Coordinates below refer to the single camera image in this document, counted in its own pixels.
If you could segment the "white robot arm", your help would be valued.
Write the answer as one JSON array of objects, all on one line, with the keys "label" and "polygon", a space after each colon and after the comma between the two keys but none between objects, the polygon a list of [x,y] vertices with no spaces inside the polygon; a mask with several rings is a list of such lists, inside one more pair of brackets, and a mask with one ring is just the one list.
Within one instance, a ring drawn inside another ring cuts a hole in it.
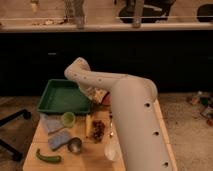
[{"label": "white robot arm", "polygon": [[76,58],[64,71],[89,98],[99,88],[110,93],[111,111],[126,171],[173,171],[154,103],[157,87],[147,78],[95,72]]}]

